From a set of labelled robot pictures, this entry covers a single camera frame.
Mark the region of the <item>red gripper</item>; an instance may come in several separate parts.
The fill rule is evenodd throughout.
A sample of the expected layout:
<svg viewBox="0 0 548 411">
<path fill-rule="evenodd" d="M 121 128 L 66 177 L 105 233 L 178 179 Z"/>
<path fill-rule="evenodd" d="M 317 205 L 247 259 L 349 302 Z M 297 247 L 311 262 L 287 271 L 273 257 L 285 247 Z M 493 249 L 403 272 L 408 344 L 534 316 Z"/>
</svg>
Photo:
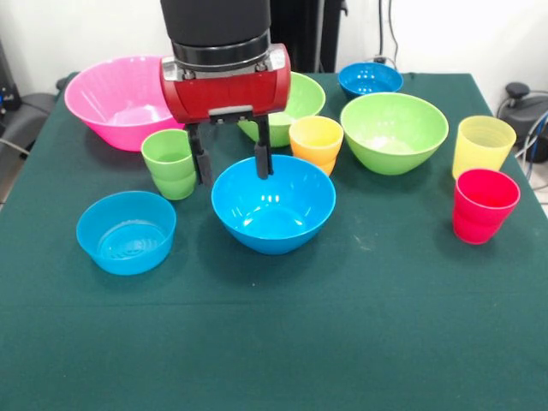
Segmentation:
<svg viewBox="0 0 548 411">
<path fill-rule="evenodd" d="M 291 67 L 285 45 L 274 44 L 262 60 L 246 67 L 203 72 L 185 69 L 174 57 L 160 63 L 160 85 L 171 115 L 186 123 L 198 183 L 213 184 L 211 160 L 202 146 L 199 124 L 216 117 L 256 116 L 259 138 L 254 148 L 260 179 L 273 174 L 267 114 L 285 109 L 291 88 Z"/>
</svg>

